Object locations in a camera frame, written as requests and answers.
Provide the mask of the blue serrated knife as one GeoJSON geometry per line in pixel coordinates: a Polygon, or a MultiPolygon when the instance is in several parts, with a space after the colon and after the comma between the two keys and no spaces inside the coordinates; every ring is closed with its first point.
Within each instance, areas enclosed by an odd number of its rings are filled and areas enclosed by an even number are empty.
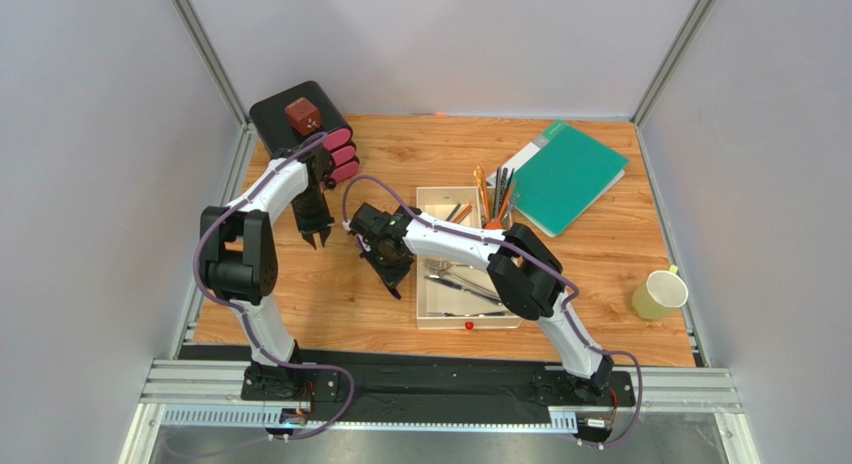
{"type": "MultiPolygon", "coordinates": [[[[362,237],[361,237],[361,236],[356,235],[356,236],[355,236],[355,239],[356,239],[356,243],[357,243],[357,245],[358,245],[358,247],[359,247],[359,249],[360,249],[359,257],[360,257],[361,259],[366,260],[369,264],[371,264],[371,261],[368,259],[368,254],[369,254],[368,246],[367,246],[367,245],[363,242],[363,240],[362,240],[362,237]]],[[[388,285],[388,284],[384,281],[384,278],[382,277],[382,275],[379,275],[379,277],[380,277],[380,280],[382,281],[382,284],[383,284],[383,285],[384,285],[384,287],[387,289],[387,291],[390,293],[390,295],[391,295],[394,299],[396,299],[396,300],[400,300],[400,299],[401,299],[401,294],[400,294],[400,292],[397,290],[397,288],[396,288],[396,287],[393,287],[393,286],[388,285]]]]}

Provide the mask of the blue-grey chopstick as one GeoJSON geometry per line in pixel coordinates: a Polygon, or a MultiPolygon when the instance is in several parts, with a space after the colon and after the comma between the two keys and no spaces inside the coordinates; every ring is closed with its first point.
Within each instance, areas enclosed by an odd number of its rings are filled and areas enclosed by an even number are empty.
{"type": "Polygon", "coordinates": [[[456,204],[455,207],[452,209],[452,211],[449,213],[449,215],[446,217],[446,220],[447,221],[452,220],[460,209],[461,209],[461,203],[456,204]]]}

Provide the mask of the orange chopstick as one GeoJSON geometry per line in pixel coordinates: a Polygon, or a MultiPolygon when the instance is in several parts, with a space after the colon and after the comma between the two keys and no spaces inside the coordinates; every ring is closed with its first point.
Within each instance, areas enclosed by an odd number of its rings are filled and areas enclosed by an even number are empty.
{"type": "Polygon", "coordinates": [[[461,223],[472,212],[472,209],[473,206],[468,204],[452,219],[452,222],[461,223]]]}

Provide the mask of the silver table knife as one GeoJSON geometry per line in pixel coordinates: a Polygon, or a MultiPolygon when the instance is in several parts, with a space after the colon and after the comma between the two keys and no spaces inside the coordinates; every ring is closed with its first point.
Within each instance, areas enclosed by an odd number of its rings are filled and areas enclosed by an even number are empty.
{"type": "Polygon", "coordinates": [[[436,275],[427,275],[425,277],[425,279],[429,282],[437,283],[437,284],[440,284],[442,286],[448,287],[450,289],[454,289],[454,290],[457,290],[457,291],[460,291],[460,292],[463,292],[463,293],[467,293],[467,294],[476,296],[480,299],[483,299],[487,302],[490,302],[491,304],[498,305],[498,306],[503,305],[503,303],[499,299],[499,297],[496,296],[493,293],[478,290],[478,289],[475,289],[475,288],[472,288],[472,287],[469,287],[469,286],[465,286],[463,284],[454,282],[450,279],[446,279],[444,277],[439,277],[439,276],[436,276],[436,275]]]}

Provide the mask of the gold ornate spoon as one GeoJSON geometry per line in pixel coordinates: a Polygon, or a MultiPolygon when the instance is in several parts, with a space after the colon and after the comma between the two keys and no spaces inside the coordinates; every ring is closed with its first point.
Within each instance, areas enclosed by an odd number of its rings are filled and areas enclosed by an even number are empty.
{"type": "Polygon", "coordinates": [[[485,177],[484,170],[481,166],[477,166],[474,169],[474,176],[477,181],[477,187],[480,193],[480,200],[482,204],[482,216],[483,216],[483,225],[486,225],[491,220],[491,205],[489,199],[489,192],[487,186],[487,180],[485,177]]]}

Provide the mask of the black spoon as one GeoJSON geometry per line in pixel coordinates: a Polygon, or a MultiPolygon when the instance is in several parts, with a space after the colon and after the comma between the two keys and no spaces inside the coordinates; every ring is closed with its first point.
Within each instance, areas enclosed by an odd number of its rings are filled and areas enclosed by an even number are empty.
{"type": "Polygon", "coordinates": [[[499,167],[497,169],[496,173],[495,173],[495,191],[494,191],[494,204],[493,204],[493,210],[494,210],[493,217],[494,218],[498,217],[498,211],[499,211],[501,203],[502,203],[503,182],[504,182],[504,175],[505,174],[506,174],[506,169],[503,166],[499,167]]]}

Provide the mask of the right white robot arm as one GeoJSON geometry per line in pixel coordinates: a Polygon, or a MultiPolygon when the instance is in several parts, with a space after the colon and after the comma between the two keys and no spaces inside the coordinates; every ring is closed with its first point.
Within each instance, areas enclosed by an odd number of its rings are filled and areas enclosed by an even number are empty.
{"type": "Polygon", "coordinates": [[[535,322],[557,350],[562,367],[597,396],[609,390],[612,358],[593,342],[571,308],[579,294],[562,265],[526,225],[477,229],[406,206],[395,213],[365,203],[344,227],[359,239],[365,259],[397,296],[417,257],[439,257],[486,273],[502,305],[535,322]]]}

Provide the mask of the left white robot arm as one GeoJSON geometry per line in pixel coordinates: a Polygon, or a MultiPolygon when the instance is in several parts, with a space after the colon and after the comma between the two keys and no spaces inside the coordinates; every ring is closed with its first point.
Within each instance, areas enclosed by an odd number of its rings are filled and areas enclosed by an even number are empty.
{"type": "Polygon", "coordinates": [[[210,301],[232,310],[247,335],[248,379],[298,389],[304,380],[296,340],[274,298],[278,259],[273,226],[291,208],[302,239],[325,244],[334,219],[322,183],[334,168],[319,134],[287,157],[273,159],[261,177],[230,203],[201,214],[194,279],[210,301]]]}

